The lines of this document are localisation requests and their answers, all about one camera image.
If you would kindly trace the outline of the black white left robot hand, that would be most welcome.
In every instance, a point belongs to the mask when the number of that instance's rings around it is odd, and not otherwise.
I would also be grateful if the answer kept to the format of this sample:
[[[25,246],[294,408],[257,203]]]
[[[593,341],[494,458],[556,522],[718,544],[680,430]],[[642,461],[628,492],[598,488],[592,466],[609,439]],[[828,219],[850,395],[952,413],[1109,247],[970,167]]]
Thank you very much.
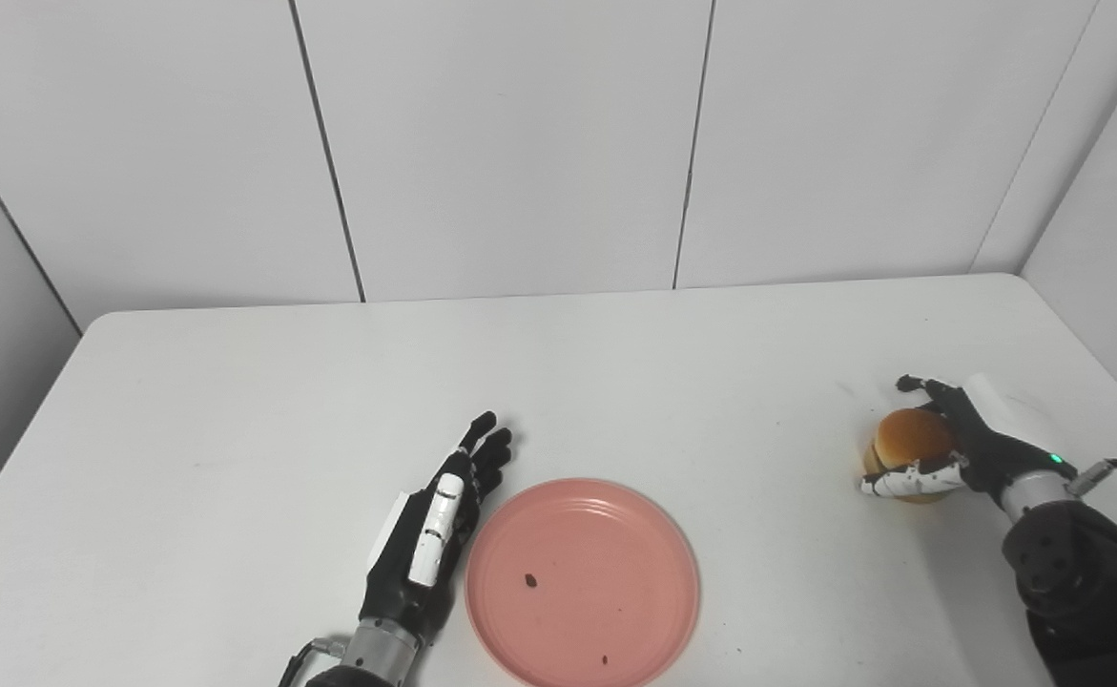
[[[455,569],[478,529],[484,500],[502,486],[510,440],[509,427],[486,410],[431,480],[405,495],[367,573],[361,620],[391,620],[423,645],[440,633],[455,604]]]

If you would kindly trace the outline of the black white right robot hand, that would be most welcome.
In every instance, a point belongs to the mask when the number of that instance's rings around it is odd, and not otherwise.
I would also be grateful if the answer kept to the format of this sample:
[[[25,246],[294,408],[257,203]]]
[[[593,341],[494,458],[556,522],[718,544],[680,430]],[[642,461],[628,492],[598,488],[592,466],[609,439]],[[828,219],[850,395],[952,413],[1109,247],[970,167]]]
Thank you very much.
[[[1013,518],[1072,496],[1067,486],[1080,473],[1028,441],[1012,404],[984,376],[949,385],[903,375],[895,387],[903,394],[924,392],[927,401],[881,418],[858,480],[862,494],[925,505],[968,489],[989,495]]]

